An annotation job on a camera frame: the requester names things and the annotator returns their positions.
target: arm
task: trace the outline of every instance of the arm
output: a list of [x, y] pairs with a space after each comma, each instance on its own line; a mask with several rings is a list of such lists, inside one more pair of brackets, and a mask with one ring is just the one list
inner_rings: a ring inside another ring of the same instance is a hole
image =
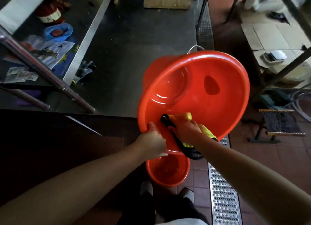
[[154, 131], [123, 150], [64, 172], [0, 208], [0, 224], [72, 224], [123, 178], [166, 149]]
[[239, 193], [271, 224], [306, 224], [311, 220], [311, 196], [251, 158], [219, 145], [202, 134], [194, 121], [173, 120], [169, 127], [193, 145]]

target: metal drain cover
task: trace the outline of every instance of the metal drain cover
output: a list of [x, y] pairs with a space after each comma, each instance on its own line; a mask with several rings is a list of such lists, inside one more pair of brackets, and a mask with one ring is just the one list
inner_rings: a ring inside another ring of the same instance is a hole
[[[228, 136], [224, 137], [220, 143], [230, 148]], [[213, 225], [242, 225], [238, 194], [210, 163], [208, 163], [208, 173], [210, 178]]]

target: black pants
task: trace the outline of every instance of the black pants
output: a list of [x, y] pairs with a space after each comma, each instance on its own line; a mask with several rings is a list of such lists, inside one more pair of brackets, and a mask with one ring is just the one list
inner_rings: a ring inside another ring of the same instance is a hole
[[[197, 211], [189, 198], [182, 198], [179, 195], [170, 195], [167, 200], [161, 204], [161, 216], [165, 222], [176, 219], [200, 219], [208, 223], [206, 217]], [[137, 224], [154, 225], [156, 223], [156, 211], [153, 196], [150, 193], [143, 194], [138, 205], [129, 208], [123, 212], [117, 225]]]

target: shoe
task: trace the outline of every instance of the shoe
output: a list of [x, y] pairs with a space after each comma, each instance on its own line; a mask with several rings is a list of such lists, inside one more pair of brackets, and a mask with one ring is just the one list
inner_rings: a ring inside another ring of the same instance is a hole
[[189, 198], [192, 203], [194, 202], [194, 193], [189, 188], [185, 187], [184, 189], [182, 189], [182, 191], [180, 192], [180, 196], [182, 198]]
[[151, 195], [153, 195], [153, 187], [151, 185], [151, 182], [142, 182], [142, 185], [140, 187], [140, 195], [143, 195], [144, 193], [150, 193]]

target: stainless steel table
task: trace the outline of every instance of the stainless steel table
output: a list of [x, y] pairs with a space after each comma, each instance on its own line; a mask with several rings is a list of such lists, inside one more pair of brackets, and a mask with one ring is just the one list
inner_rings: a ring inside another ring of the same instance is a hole
[[[148, 66], [196, 45], [193, 9], [144, 9], [143, 2], [110, 3], [84, 58], [94, 61], [97, 69], [83, 85], [71, 86], [95, 107], [95, 114], [137, 117]], [[78, 112], [72, 108], [63, 99], [57, 111]]]

